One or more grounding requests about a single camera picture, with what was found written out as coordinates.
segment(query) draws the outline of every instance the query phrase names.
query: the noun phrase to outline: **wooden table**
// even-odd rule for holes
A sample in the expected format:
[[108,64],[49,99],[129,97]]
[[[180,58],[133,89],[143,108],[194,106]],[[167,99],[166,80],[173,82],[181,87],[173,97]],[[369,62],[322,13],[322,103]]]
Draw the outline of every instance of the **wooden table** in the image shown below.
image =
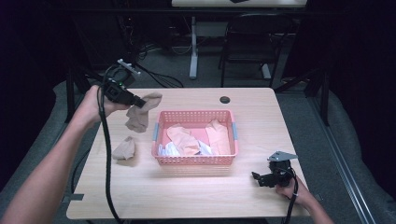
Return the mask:
[[[111,195],[120,218],[284,217],[289,201],[275,189],[261,188],[251,172],[270,174],[267,158],[277,150],[295,154],[276,96],[267,88],[139,89],[139,96],[158,91],[163,100],[149,111],[145,133],[124,126],[125,111],[107,118],[114,149],[127,136],[135,140],[135,157],[112,162]],[[223,104],[219,98],[228,96]],[[160,166],[151,156],[156,118],[162,110],[230,109],[239,141],[231,166]],[[305,182],[298,160],[291,160]],[[100,128],[76,188],[82,201],[72,201],[72,219],[113,218],[105,195],[106,144]],[[295,205],[294,216],[308,216]]]

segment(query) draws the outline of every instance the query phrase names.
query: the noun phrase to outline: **black chair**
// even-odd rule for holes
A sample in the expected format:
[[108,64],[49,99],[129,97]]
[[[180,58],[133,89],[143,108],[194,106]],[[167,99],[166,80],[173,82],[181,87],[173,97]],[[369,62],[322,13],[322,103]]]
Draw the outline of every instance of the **black chair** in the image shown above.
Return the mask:
[[266,63],[273,64],[269,85],[272,87],[283,39],[292,26],[292,19],[280,14],[245,13],[232,18],[219,61],[221,87],[226,63],[257,63],[259,69]]

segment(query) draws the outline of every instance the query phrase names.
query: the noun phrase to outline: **person's arm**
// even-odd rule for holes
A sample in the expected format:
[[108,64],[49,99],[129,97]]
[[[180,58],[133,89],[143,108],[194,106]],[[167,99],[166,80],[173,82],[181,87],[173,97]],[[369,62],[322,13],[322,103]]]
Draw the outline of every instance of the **person's arm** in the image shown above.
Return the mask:
[[[298,181],[298,196],[296,198],[296,203],[300,204],[303,208],[305,208],[309,214],[311,215],[314,223],[317,224],[333,224],[332,219],[327,215],[326,211],[322,207],[322,205],[315,199],[315,197],[309,192],[300,178],[297,176]],[[294,179],[290,181],[288,187],[281,188],[280,186],[276,186],[276,193],[280,195],[284,195],[288,198],[291,198],[294,192]]]
[[[64,195],[81,139],[100,120],[97,91],[98,87],[92,86],[86,93],[64,134],[18,190],[1,223],[51,223]],[[107,115],[128,108],[105,101]]]

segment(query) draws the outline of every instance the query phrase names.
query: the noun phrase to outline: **black cable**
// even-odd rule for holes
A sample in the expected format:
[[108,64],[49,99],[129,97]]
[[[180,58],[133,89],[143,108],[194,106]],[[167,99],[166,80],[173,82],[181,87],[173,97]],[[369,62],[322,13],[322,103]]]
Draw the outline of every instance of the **black cable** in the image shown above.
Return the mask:
[[175,77],[170,77],[167,75],[151,72],[142,65],[140,65],[139,63],[136,63],[135,65],[136,67],[140,68],[141,70],[149,74],[158,84],[160,84],[164,88],[184,88],[183,83],[181,83],[181,81],[179,81]]
[[111,199],[111,190],[110,190],[110,180],[111,180],[111,140],[110,140],[110,134],[108,131],[108,126],[107,126],[107,120],[106,120],[106,112],[105,112],[105,90],[101,90],[105,86],[105,82],[107,79],[107,73],[110,70],[111,66],[106,70],[105,75],[103,77],[103,82],[102,82],[102,87],[98,89],[97,92],[97,102],[99,106],[99,115],[102,121],[102,127],[103,127],[103,132],[105,135],[105,141],[106,141],[106,198],[107,198],[107,203],[110,208],[111,214],[113,217],[116,219],[118,223],[123,223],[121,219],[119,218],[115,208],[113,201]]
[[72,174],[72,177],[71,177],[71,184],[70,184],[70,190],[71,190],[72,193],[74,193],[74,191],[75,191],[74,181],[75,181],[75,178],[76,178],[77,169],[81,165],[81,163],[84,160],[84,158],[90,153],[90,151],[91,151],[91,149],[88,149],[87,151],[85,151],[84,155],[82,155],[82,157],[79,159],[79,161],[76,164],[76,167],[75,167],[75,169],[73,171],[73,174]]
[[285,219],[285,220],[283,220],[283,218],[282,218],[282,224],[289,224],[290,218],[291,218],[291,212],[292,212],[292,210],[293,210],[294,203],[295,203],[295,201],[296,201],[296,199],[297,199],[297,196],[298,196],[298,181],[297,181],[297,175],[295,174],[293,168],[290,168],[290,169],[292,170],[292,172],[290,172],[290,171],[288,171],[288,170],[285,170],[285,169],[282,169],[282,168],[277,168],[277,169],[279,169],[279,170],[281,170],[281,171],[283,171],[283,172],[286,172],[286,173],[290,174],[290,175],[293,177],[293,179],[294,179],[294,190],[293,190],[293,195],[291,196],[291,199],[290,199],[289,208],[288,208],[288,213],[287,213],[287,215],[286,215],[286,219]]

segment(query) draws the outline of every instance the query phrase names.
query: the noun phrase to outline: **pink basket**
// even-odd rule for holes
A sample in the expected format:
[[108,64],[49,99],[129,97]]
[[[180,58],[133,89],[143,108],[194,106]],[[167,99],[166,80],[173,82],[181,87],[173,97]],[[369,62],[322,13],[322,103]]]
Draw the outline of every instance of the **pink basket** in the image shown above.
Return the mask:
[[[205,126],[213,119],[227,127],[230,140],[231,155],[196,155],[196,156],[159,156],[159,145],[165,146],[171,140],[166,131],[169,127],[180,123],[191,130],[191,135],[208,144]],[[233,113],[230,110],[191,110],[191,111],[162,111],[160,112],[154,129],[151,154],[161,165],[225,165],[233,163],[238,154],[237,134]]]

